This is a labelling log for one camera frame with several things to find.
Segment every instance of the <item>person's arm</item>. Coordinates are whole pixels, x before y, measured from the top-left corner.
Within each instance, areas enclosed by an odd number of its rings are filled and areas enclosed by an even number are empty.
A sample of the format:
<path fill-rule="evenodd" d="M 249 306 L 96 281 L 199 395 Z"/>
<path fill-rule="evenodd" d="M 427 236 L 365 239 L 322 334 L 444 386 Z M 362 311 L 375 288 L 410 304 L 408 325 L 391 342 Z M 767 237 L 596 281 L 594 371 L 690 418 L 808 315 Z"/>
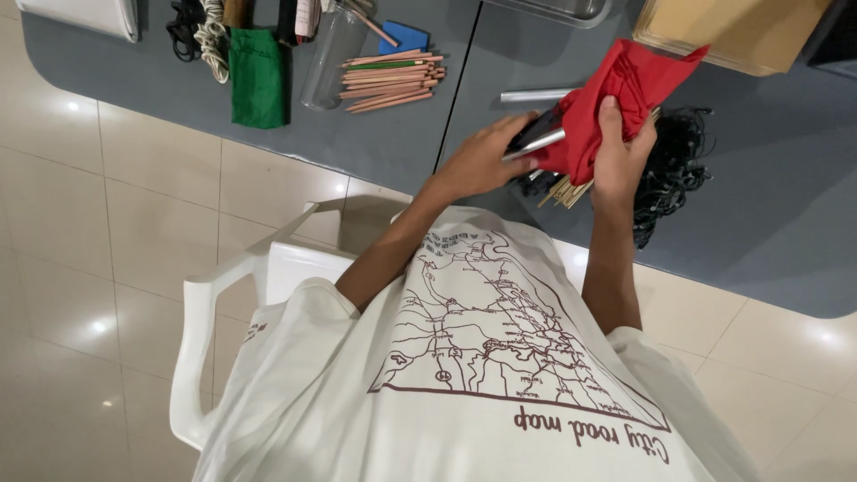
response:
<path fill-rule="evenodd" d="M 650 118 L 636 138 L 623 142 L 622 115 L 612 96 L 604 98 L 598 124 L 602 143 L 591 194 L 595 220 L 581 295 L 604 334 L 620 326 L 642 330 L 633 277 L 634 193 L 657 133 Z"/>
<path fill-rule="evenodd" d="M 405 271 L 423 237 L 447 206 L 535 169 L 536 162 L 528 158 L 500 160 L 512 137 L 534 116 L 535 113 L 505 117 L 468 137 L 387 231 L 339 277 L 339 292 L 363 313 L 375 295 Z"/>

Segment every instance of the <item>road map print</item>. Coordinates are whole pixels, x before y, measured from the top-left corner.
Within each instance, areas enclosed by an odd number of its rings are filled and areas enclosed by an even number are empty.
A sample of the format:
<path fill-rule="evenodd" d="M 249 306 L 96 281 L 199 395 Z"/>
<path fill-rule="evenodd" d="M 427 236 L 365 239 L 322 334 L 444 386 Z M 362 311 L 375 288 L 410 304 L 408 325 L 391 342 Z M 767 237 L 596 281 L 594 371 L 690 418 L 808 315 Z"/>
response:
<path fill-rule="evenodd" d="M 580 342 L 557 293 L 496 232 L 430 232 L 417 250 L 382 389 L 526 401 L 671 431 L 661 410 Z"/>

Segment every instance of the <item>green pencil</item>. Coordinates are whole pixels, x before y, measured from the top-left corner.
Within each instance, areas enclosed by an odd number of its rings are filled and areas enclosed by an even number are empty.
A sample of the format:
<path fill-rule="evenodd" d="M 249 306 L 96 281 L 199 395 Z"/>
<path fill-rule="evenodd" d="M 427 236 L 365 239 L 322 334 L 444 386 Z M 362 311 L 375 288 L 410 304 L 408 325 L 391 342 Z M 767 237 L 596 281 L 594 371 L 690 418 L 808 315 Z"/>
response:
<path fill-rule="evenodd" d="M 411 65 L 422 65 L 424 60 L 403 60 L 401 62 L 362 63 L 360 65 L 349 65 L 348 70 L 366 69 L 392 69 L 393 67 L 410 67 Z"/>

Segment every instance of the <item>clear plastic container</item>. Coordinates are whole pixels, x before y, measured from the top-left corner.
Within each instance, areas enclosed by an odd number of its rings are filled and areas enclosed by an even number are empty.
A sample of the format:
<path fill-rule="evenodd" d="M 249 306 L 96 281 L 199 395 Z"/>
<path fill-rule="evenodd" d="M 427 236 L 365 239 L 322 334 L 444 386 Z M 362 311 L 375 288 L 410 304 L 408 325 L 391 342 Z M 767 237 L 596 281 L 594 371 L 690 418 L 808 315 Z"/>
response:
<path fill-rule="evenodd" d="M 303 81 L 301 104 L 314 111 L 339 107 L 343 90 L 342 64 L 345 59 L 360 55 L 369 27 L 354 12 L 331 1 L 331 11 L 321 14 L 315 37 L 315 55 Z"/>

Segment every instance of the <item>green cloth bag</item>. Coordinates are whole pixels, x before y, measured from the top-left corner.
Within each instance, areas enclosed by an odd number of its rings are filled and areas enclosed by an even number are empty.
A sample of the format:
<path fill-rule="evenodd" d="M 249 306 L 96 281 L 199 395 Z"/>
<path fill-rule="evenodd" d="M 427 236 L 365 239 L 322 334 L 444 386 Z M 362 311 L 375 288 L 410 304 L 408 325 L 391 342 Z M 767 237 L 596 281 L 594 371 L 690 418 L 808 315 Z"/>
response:
<path fill-rule="evenodd" d="M 285 102 L 291 101 L 291 79 L 285 75 L 273 34 L 244 28 L 232 28 L 231 33 L 232 122 L 257 129 L 288 124 L 290 109 Z"/>

